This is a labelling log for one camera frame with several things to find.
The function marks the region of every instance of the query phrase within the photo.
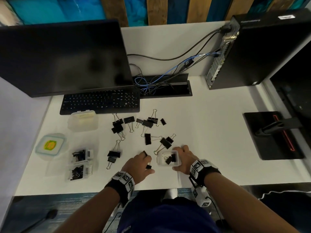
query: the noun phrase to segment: black keyboard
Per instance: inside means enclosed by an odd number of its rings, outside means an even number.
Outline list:
[[[139,89],[111,90],[64,95],[60,115],[94,110],[97,114],[139,112]]]

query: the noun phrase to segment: forearm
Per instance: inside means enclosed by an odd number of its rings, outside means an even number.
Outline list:
[[[54,233],[102,232],[119,201],[119,194],[106,187],[75,211]]]
[[[298,233],[270,208],[221,174],[208,174],[204,184],[235,232]]]

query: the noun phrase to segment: hand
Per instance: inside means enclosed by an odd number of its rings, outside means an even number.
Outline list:
[[[199,160],[199,158],[189,150],[188,145],[184,145],[182,149],[180,147],[175,147],[173,150],[178,151],[178,155],[181,160],[181,165],[178,167],[172,167],[173,170],[189,175],[191,165],[196,160]]]
[[[134,158],[130,158],[121,169],[124,172],[129,173],[133,178],[135,185],[143,181],[149,174],[155,173],[153,169],[146,169],[148,163],[152,160],[151,156],[146,156],[141,152]]]

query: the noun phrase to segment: yellow label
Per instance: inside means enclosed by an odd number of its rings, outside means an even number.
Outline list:
[[[44,144],[44,149],[45,150],[53,150],[56,146],[56,141],[47,141],[45,144]]]

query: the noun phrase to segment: white sneaker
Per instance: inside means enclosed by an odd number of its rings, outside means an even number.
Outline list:
[[[175,199],[176,197],[178,196],[178,190],[177,188],[175,189],[168,189],[166,192],[165,192],[165,195],[164,195],[164,200],[165,199]]]

